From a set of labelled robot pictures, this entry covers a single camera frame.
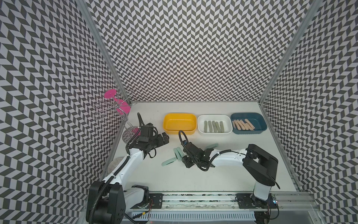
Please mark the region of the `yellow storage box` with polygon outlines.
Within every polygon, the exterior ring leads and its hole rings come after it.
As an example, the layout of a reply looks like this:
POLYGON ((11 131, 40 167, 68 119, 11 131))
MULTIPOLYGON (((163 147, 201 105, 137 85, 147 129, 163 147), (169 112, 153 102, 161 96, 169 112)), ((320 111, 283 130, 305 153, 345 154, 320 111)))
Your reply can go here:
POLYGON ((169 113, 163 120, 163 129, 167 134, 178 134, 181 130, 186 135, 192 135, 196 128, 197 118, 191 113, 169 113))

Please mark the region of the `olive knife vertical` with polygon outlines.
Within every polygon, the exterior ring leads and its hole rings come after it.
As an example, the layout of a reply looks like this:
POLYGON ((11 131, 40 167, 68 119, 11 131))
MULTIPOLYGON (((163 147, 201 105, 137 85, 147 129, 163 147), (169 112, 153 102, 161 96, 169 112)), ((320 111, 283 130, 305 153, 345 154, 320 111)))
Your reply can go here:
POLYGON ((212 126, 213 126, 213 131, 216 133, 217 129, 216 129, 216 126, 215 126, 215 121, 212 121, 212 126))

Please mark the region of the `white storage box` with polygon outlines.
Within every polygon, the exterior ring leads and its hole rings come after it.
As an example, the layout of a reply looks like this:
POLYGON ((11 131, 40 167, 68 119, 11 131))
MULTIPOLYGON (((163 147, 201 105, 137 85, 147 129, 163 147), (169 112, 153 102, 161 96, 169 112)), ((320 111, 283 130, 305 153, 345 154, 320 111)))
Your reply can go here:
POLYGON ((197 118, 197 129, 202 136, 225 136, 233 131, 230 118, 223 114, 200 115, 197 118))

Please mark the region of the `pink knife vertical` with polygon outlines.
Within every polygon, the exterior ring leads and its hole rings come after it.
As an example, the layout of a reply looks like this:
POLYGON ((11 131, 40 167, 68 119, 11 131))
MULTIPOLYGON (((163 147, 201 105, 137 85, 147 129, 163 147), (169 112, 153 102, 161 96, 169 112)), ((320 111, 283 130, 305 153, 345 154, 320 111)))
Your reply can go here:
POLYGON ((237 129, 241 130, 241 126, 240 126, 239 122, 236 120, 235 123, 236 123, 237 129))

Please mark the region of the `pink knife diagonal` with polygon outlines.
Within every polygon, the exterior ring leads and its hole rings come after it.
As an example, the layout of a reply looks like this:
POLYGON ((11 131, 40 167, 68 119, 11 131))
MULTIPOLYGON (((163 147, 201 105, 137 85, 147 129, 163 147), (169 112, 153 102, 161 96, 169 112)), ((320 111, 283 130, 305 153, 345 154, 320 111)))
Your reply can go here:
POLYGON ((243 120, 239 120, 239 122, 240 122, 241 128, 242 128, 243 130, 247 130, 246 125, 245 125, 245 123, 243 122, 243 120))

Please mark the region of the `dark teal storage box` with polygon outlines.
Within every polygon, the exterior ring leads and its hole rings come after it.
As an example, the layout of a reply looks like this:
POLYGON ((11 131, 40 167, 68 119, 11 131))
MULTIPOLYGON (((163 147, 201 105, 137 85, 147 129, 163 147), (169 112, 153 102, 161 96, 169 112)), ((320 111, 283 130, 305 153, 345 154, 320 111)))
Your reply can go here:
POLYGON ((260 134, 268 128, 259 113, 233 113, 230 119, 235 134, 260 134))

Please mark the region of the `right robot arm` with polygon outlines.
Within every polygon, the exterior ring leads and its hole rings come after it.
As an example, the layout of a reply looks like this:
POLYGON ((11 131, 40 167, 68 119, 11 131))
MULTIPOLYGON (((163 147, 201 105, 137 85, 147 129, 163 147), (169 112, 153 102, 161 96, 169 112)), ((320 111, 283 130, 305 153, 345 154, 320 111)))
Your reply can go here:
POLYGON ((276 181, 278 159, 255 144, 249 144, 242 150, 202 150, 192 142, 182 143, 184 156, 182 161, 187 168, 196 165, 201 171, 219 166, 238 166, 245 168, 255 179, 253 193, 250 195, 251 205, 255 208, 271 206, 271 188, 280 187, 276 181))

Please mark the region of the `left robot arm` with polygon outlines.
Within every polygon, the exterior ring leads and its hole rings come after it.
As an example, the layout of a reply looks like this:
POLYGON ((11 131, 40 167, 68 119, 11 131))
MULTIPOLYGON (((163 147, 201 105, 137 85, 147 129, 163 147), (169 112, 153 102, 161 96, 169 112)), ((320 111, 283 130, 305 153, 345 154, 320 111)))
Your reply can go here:
POLYGON ((133 171, 153 150, 169 143, 166 133, 159 133, 153 124, 142 125, 125 146, 126 156, 103 180, 95 181, 89 189, 86 221, 89 224, 119 224, 126 211, 148 202, 148 188, 134 185, 124 187, 133 171))

